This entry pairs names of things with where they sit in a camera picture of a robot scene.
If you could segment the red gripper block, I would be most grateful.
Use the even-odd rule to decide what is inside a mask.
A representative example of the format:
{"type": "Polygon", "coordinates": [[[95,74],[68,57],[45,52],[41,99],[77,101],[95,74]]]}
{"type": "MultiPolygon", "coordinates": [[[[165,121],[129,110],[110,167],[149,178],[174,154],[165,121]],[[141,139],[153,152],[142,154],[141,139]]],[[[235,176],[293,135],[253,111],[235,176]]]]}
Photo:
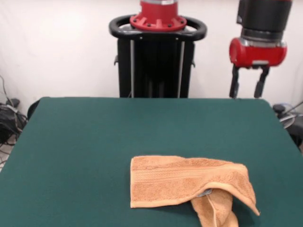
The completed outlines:
{"type": "MultiPolygon", "coordinates": [[[[239,68],[256,66],[275,67],[280,65],[287,54],[285,42],[265,43],[233,38],[229,47],[229,57],[233,65],[230,98],[236,98],[239,90],[239,68]]],[[[262,73],[256,84],[254,97],[262,97],[266,78],[270,68],[262,68],[262,73]]]]}

